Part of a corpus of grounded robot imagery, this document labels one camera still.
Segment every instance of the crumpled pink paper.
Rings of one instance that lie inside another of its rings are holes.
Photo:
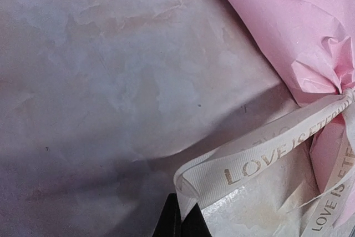
[[[229,0],[299,105],[354,88],[354,0]],[[341,116],[314,138],[312,165],[323,191],[344,132]],[[335,226],[355,212],[353,187]]]

